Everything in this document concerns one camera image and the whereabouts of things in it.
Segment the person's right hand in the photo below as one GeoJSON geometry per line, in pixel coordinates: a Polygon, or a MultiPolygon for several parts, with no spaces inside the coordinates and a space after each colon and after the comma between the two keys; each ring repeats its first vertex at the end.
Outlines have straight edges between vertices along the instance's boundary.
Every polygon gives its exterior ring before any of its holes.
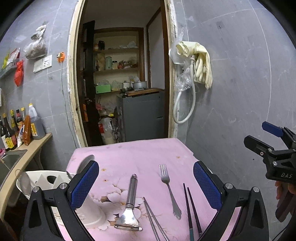
{"type": "Polygon", "coordinates": [[[288,183],[283,183],[283,182],[280,182],[280,181],[276,181],[275,182],[275,187],[277,188],[276,190],[276,199],[279,200],[282,193],[283,193],[283,190],[284,188],[286,187],[288,190],[290,190],[290,184],[288,183]]]}

